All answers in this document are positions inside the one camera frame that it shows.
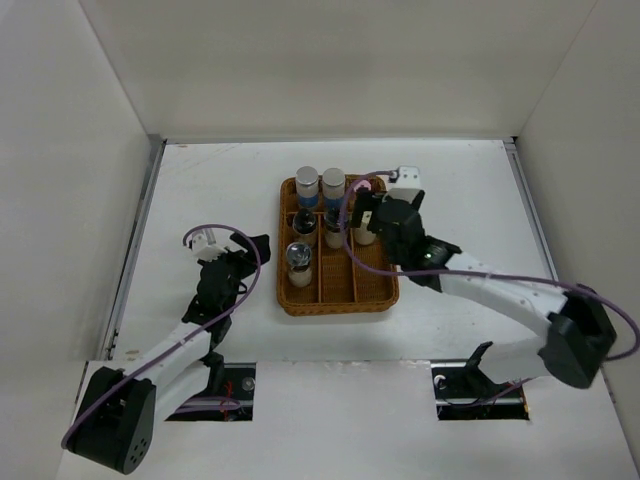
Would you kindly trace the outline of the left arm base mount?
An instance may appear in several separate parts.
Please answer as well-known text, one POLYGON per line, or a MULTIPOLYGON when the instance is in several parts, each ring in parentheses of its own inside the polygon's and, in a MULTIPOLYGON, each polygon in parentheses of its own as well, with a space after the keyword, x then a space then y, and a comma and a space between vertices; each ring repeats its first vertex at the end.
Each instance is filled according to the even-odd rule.
POLYGON ((207 387, 186 401, 169 422, 246 422, 253 420, 255 363, 227 363, 207 387))

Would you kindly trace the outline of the black knob grinder bottle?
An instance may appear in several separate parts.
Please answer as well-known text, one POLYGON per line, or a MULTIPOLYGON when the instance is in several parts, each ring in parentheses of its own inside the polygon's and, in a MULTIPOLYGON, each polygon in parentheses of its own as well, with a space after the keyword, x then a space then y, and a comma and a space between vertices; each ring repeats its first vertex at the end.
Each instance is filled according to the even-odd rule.
POLYGON ((324 239, 331 249, 341 249, 344 235, 340 229, 340 210, 329 208, 324 213, 324 239))
POLYGON ((305 243, 310 248, 317 244, 318 224, 313 211, 302 208, 293 217, 292 229, 294 240, 305 243))

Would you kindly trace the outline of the yellow cap spice bottle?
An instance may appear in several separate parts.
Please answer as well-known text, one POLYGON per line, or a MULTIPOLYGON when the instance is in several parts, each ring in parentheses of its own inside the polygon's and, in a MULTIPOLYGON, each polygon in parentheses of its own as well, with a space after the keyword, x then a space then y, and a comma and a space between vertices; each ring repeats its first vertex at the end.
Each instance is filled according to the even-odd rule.
POLYGON ((377 235, 368 230, 367 226, 362 224, 360 227, 353 229, 354 240, 358 245, 368 246, 376 241, 377 235))

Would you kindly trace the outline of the blue label jar silver lid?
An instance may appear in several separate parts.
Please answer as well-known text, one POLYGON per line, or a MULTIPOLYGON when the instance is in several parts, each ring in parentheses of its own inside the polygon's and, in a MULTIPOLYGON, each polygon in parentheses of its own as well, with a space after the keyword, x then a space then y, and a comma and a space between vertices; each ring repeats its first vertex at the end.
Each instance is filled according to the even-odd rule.
POLYGON ((321 180, 324 207, 327 210, 340 208, 345 194, 345 173, 339 168, 329 168, 323 172, 321 180))
POLYGON ((302 166, 296 171, 295 187, 300 208, 314 211, 319 204, 319 174, 311 166, 302 166))

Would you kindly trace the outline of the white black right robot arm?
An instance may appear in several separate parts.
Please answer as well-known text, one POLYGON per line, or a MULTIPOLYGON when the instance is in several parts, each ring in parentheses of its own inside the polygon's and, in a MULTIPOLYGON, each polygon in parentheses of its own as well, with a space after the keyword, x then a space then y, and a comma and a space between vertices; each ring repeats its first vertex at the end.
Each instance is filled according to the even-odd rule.
POLYGON ((595 293, 490 271, 459 246, 426 234, 418 211, 423 196, 417 192, 408 201, 360 190, 351 224, 378 237, 397 274, 480 305, 529 331, 513 343, 478 346, 465 365, 466 388, 483 396, 520 376, 551 376, 577 389, 589 388, 617 338, 595 293))

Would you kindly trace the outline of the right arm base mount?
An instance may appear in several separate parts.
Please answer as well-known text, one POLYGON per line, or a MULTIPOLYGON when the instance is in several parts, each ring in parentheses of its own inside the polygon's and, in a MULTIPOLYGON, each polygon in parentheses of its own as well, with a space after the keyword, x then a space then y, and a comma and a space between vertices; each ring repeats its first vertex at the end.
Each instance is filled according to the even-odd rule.
POLYGON ((467 360, 431 363, 435 409, 440 421, 529 420, 526 380, 496 384, 479 369, 492 345, 480 344, 467 360))

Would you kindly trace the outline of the pink cap spice bottle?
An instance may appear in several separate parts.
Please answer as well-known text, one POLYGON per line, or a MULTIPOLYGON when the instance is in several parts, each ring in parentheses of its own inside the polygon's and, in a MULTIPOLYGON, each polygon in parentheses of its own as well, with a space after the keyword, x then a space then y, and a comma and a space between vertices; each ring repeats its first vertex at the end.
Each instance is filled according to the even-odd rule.
POLYGON ((357 198, 368 198, 374 193, 372 184, 369 180, 359 180, 354 182, 352 186, 354 195, 357 198))

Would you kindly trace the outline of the grey dome cap shaker bottle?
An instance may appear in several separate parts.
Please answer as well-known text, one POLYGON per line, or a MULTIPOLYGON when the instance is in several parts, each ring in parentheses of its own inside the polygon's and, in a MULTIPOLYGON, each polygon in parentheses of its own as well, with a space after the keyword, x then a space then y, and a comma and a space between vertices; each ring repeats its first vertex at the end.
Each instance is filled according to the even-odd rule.
POLYGON ((288 278, 298 288, 308 286, 312 280, 312 249, 304 242, 292 242, 286 248, 288 278))

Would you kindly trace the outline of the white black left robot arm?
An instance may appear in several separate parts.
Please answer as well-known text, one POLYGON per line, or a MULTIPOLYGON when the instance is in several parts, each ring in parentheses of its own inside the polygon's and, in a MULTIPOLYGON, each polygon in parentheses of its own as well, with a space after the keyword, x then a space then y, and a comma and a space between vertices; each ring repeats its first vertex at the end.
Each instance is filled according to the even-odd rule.
POLYGON ((224 359, 216 348, 233 312, 255 289, 271 258, 270 239, 230 228, 234 249, 219 245, 215 224, 191 228, 182 239, 200 279, 178 326, 126 368, 103 366, 89 379, 63 449, 123 475, 146 456, 155 426, 174 414, 195 413, 197 394, 214 398, 224 387, 224 359))

